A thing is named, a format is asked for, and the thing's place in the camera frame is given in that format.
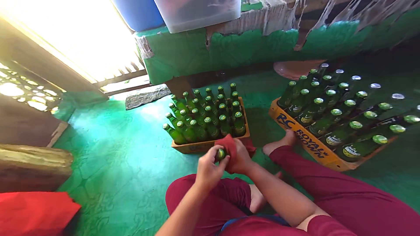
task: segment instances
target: bare foot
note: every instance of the bare foot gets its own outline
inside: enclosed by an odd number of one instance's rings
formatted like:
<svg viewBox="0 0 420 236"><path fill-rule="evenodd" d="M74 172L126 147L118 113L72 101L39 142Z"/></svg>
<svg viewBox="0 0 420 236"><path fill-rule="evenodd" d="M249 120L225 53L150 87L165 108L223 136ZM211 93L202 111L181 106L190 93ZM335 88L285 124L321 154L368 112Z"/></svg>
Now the bare foot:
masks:
<svg viewBox="0 0 420 236"><path fill-rule="evenodd" d="M283 178L283 174L281 172L278 172L274 176L279 179ZM252 213L257 213L265 206L267 200L264 198L263 194L259 191L257 186L255 186L255 184L250 184L249 188L251 189L251 205L249 207L249 210Z"/></svg>
<svg viewBox="0 0 420 236"><path fill-rule="evenodd" d="M264 154L269 156L270 153L274 151L276 148L281 147L281 146L286 146L286 145L293 146L295 141L296 141L296 137L294 135L293 130L287 129L286 135L284 136L284 138L280 139L279 141L264 145L264 147L262 148L262 151L264 152Z"/></svg>

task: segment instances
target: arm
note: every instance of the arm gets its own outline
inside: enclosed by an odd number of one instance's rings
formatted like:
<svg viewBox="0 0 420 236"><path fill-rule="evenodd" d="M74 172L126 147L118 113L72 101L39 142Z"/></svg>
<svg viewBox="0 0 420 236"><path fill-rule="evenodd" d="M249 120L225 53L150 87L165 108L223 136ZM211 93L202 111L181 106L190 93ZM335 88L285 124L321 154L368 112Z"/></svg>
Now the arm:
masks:
<svg viewBox="0 0 420 236"><path fill-rule="evenodd" d="M222 177L230 156L223 159L219 166L214 164L216 151L223 146L216 145L198 160L195 183L182 198L175 211L156 233L156 236L192 235L201 204Z"/></svg>

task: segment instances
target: green floor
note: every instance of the green floor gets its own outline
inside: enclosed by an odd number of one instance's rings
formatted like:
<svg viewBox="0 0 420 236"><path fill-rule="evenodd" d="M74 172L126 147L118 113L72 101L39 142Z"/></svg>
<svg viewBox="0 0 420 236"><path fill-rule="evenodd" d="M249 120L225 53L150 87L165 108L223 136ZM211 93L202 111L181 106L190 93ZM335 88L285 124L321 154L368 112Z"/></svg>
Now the green floor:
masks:
<svg viewBox="0 0 420 236"><path fill-rule="evenodd" d="M417 65L405 70L364 63L370 62L358 60L346 70L359 73L365 84L380 82L383 91L378 97L395 91L407 95L404 105L419 101ZM258 147L254 161L274 173L279 168L261 147L284 135L268 116L268 108L281 95L287 80L266 71L240 76L223 85L231 82L237 83L243 97L251 137ZM169 102L170 98L164 97L126 111L124 101L109 100L76 109L69 128L54 146L74 155L73 174L59 190L67 191L82 206L75 235L153 235L168 217L167 187L175 179L195 173L200 157L183 155L170 147L171 139L162 129L162 124L167 123L164 114L169 111ZM346 174L395 195L420 212L419 132L420 126L411 128L383 152ZM303 150L297 151L310 158Z"/></svg>

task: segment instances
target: bottle cap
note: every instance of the bottle cap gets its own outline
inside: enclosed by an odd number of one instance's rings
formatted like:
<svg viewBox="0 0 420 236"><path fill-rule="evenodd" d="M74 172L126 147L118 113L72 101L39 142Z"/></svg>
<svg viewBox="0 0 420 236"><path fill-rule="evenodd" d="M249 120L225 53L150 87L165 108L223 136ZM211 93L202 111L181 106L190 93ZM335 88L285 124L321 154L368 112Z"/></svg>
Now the bottle cap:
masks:
<svg viewBox="0 0 420 236"><path fill-rule="evenodd" d="M176 123L176 126L178 126L179 128L182 128L184 126L184 123L182 121L178 121Z"/></svg>
<svg viewBox="0 0 420 236"><path fill-rule="evenodd" d="M327 90L327 91L325 92L325 94L326 94L326 95L328 95L328 96L333 96L333 95L335 95L335 94L336 94L336 91L334 91L334 90L330 89L330 90Z"/></svg>
<svg viewBox="0 0 420 236"><path fill-rule="evenodd" d="M368 119L374 119L375 117L377 117L378 115L373 112L373 111L366 111L365 113L363 113L363 115L368 118Z"/></svg>
<svg viewBox="0 0 420 236"><path fill-rule="evenodd" d="M391 96L391 98L392 98L392 99L395 99L395 100L402 100L402 99L404 99L405 97L404 97L404 95L402 95L402 94L400 94L400 93L393 93L393 94L392 94L392 96Z"/></svg>
<svg viewBox="0 0 420 236"><path fill-rule="evenodd" d="M356 105L356 102L349 99L349 100L345 100L344 104L346 104L346 106L348 106L348 107L352 107L352 106Z"/></svg>
<svg viewBox="0 0 420 236"><path fill-rule="evenodd" d="M405 131L405 128L401 125L390 125L389 129L396 134L400 134Z"/></svg>
<svg viewBox="0 0 420 236"><path fill-rule="evenodd" d="M378 107L381 110L389 110L389 109L392 109L393 108L393 106L391 104L386 103L386 102L379 103Z"/></svg>
<svg viewBox="0 0 420 236"><path fill-rule="evenodd" d="M236 118L241 118L242 117L242 112L238 111L237 113L235 113L235 117Z"/></svg>
<svg viewBox="0 0 420 236"><path fill-rule="evenodd" d="M360 76L352 76L352 81L359 81L361 79L362 79L362 77L360 77Z"/></svg>
<svg viewBox="0 0 420 236"><path fill-rule="evenodd" d="M309 93L309 90L307 89L300 90L300 94L307 95L308 93Z"/></svg>
<svg viewBox="0 0 420 236"><path fill-rule="evenodd" d="M410 124L415 124L420 121L420 118L415 115L406 115L404 116L404 121Z"/></svg>
<svg viewBox="0 0 420 236"><path fill-rule="evenodd" d="M352 122L350 122L349 125L353 129L360 129L360 128L363 127L363 125L360 122L358 122L358 121L352 121Z"/></svg>
<svg viewBox="0 0 420 236"><path fill-rule="evenodd" d="M322 99L322 98L320 98L320 97L317 97L317 98L315 98L314 99L314 103L315 104L321 104L321 103L323 103L324 102L324 99Z"/></svg>
<svg viewBox="0 0 420 236"><path fill-rule="evenodd" d="M332 109L331 110L331 114L334 115L334 116L339 116L339 115L341 115L343 113L341 112L340 109Z"/></svg>
<svg viewBox="0 0 420 236"><path fill-rule="evenodd" d="M322 79L323 79L323 80L330 80L330 79L332 79L332 77L331 77L331 76L329 76L329 75L326 75L326 76L323 76L323 77L322 77Z"/></svg>
<svg viewBox="0 0 420 236"><path fill-rule="evenodd" d="M386 144L388 143L388 139L382 135L375 135L372 137L372 140L377 144Z"/></svg>
<svg viewBox="0 0 420 236"><path fill-rule="evenodd" d="M365 91L359 91L356 93L356 96L360 98L366 98L368 96L368 93L366 93Z"/></svg>
<svg viewBox="0 0 420 236"><path fill-rule="evenodd" d="M340 87L340 89L345 89L345 88L349 87L349 84L348 83L340 83L339 87Z"/></svg>
<svg viewBox="0 0 420 236"><path fill-rule="evenodd" d="M373 83L369 85L369 88L371 89L380 89L382 86L380 84L377 83Z"/></svg>

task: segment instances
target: maroon pants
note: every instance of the maroon pants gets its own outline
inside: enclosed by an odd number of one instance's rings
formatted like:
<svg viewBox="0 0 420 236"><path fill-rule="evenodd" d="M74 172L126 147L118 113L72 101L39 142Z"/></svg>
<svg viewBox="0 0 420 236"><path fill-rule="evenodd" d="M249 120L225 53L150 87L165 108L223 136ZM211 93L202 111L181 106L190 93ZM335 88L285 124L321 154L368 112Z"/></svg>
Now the maroon pants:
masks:
<svg viewBox="0 0 420 236"><path fill-rule="evenodd" d="M394 196L365 182L308 161L282 146L270 159L314 198L321 209L358 236L417 235L420 215ZM175 180L166 192L169 214L195 182L195 175ZM251 204L249 185L239 179L222 179L202 205L194 235L215 235L230 219L246 216Z"/></svg>

